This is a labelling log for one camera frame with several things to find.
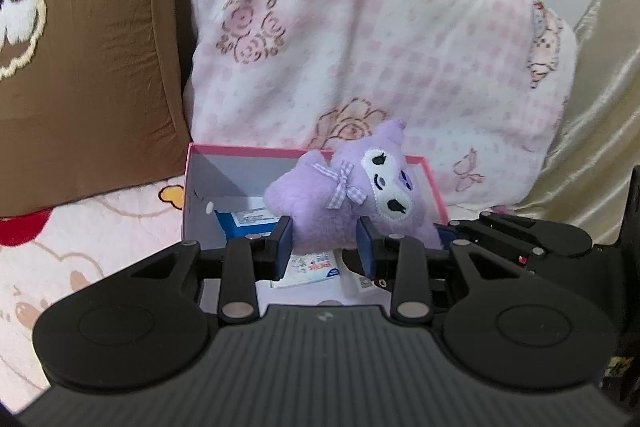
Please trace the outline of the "white tissue pack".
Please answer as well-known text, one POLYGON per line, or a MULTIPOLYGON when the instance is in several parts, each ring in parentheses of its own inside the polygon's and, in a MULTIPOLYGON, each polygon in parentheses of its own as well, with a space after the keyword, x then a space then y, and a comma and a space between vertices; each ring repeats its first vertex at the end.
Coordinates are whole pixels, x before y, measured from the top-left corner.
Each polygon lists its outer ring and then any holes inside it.
POLYGON ((271 282, 274 288, 285 288, 318 283, 331 277, 338 277, 340 269, 333 251, 306 255, 291 255, 284 277, 271 282))

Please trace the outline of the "blue wet wipes pack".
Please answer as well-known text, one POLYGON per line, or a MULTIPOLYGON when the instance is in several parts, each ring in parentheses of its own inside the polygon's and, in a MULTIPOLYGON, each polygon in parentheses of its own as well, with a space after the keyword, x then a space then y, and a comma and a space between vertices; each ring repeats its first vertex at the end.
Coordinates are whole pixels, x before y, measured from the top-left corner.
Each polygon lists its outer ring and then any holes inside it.
POLYGON ((269 235, 279 221, 266 208, 237 212, 217 211, 216 217, 228 241, 247 235, 269 235))

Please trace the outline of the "purple plush toy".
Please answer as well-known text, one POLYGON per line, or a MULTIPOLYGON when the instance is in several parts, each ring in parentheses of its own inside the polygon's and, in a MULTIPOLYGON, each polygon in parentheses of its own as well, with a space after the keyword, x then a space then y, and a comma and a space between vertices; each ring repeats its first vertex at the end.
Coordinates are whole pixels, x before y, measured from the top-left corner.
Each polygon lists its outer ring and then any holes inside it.
POLYGON ((426 199, 410 176, 404 130, 400 119, 383 121, 370 135, 343 143, 330 160, 310 150, 269 184, 264 204, 273 215, 292 219, 294 254, 354 249, 362 217, 382 234, 442 247, 426 199))

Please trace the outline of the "pink cardboard box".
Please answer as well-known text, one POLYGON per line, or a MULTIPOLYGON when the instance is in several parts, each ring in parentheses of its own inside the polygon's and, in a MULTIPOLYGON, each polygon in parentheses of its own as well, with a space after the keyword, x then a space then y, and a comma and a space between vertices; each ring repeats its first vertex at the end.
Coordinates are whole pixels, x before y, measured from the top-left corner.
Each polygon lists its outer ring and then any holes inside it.
POLYGON ((185 239, 205 249, 293 225, 296 254, 356 245, 361 217, 382 234, 430 243, 448 212, 428 162, 402 153, 400 139, 372 135, 327 150, 193 144, 186 161, 185 239))

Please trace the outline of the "clear floss pick box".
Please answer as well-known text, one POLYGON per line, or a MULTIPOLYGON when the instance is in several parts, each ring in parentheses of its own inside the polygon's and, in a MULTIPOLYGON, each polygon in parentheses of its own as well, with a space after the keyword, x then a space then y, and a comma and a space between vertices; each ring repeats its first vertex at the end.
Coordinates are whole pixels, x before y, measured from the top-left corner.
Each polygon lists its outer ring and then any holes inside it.
POLYGON ((364 303, 378 289, 367 277, 347 269, 341 270, 340 279, 344 296, 351 303, 364 303))

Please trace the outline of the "gold satin curtain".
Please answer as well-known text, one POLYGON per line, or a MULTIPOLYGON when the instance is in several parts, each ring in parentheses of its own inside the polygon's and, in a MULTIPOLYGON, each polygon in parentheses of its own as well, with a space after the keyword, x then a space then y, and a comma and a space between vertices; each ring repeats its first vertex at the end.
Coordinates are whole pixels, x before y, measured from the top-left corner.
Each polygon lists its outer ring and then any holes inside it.
POLYGON ((639 0, 592 0, 576 26, 572 94, 520 216, 567 222, 611 244, 639 162, 639 0))

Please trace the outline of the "bear print blanket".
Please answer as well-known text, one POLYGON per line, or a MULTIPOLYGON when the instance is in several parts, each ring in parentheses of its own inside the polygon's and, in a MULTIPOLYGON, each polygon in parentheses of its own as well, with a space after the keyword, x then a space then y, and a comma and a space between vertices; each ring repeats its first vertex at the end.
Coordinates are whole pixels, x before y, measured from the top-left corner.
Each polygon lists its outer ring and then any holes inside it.
POLYGON ((1 401, 17 412, 49 386, 32 329, 52 303, 181 237, 183 176, 1 221, 1 401))

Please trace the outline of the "pink checkered pillow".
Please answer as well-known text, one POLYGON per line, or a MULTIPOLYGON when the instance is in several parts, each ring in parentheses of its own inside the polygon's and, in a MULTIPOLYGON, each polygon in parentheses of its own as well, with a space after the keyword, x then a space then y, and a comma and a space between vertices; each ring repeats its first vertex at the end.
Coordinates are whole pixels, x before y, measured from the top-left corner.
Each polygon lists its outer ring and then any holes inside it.
POLYGON ((574 82, 572 28, 542 0, 192 0, 193 140, 334 148, 405 121, 445 202, 521 202, 574 82))

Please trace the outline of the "brown pillow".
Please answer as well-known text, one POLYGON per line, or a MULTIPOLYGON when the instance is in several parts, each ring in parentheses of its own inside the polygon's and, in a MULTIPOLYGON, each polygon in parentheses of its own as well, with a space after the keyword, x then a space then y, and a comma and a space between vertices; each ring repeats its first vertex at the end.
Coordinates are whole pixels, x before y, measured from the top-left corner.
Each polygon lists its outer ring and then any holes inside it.
POLYGON ((177 176, 189 0, 1 0, 1 213, 177 176))

